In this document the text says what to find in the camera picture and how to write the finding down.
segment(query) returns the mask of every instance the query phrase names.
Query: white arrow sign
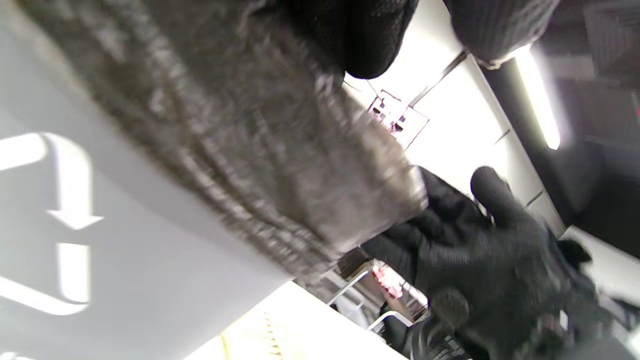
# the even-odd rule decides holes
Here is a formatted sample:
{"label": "white arrow sign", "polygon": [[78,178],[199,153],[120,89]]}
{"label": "white arrow sign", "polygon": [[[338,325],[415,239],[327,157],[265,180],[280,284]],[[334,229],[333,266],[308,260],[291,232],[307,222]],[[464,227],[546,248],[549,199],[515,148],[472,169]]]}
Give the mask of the white arrow sign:
{"label": "white arrow sign", "polygon": [[89,157],[71,140],[44,134],[56,151],[58,210],[49,213],[73,230],[84,229],[102,217],[92,215],[92,170]]}
{"label": "white arrow sign", "polygon": [[[56,153],[58,210],[49,213],[73,230],[102,220],[92,215],[91,161],[78,144],[59,135],[45,133]],[[27,134],[0,140],[0,171],[42,160],[47,147],[39,134]],[[58,282],[60,292],[75,303],[65,302],[28,286],[0,277],[0,297],[52,315],[78,313],[90,300],[89,247],[59,243]]]}

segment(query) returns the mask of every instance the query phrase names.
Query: fluorescent light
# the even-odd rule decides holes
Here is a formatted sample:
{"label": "fluorescent light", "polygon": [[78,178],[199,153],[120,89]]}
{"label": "fluorescent light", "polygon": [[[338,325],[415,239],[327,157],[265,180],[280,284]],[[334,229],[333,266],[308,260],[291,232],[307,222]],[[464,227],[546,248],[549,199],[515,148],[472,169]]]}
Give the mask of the fluorescent light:
{"label": "fluorescent light", "polygon": [[547,146],[557,150],[560,146],[560,132],[558,131],[554,113],[551,110],[549,96],[542,82],[542,76],[540,76],[540,70],[529,51],[530,48],[530,46],[526,46],[516,52],[516,63],[518,64],[524,87],[529,94],[529,100],[538,119],[538,124],[547,141]]}

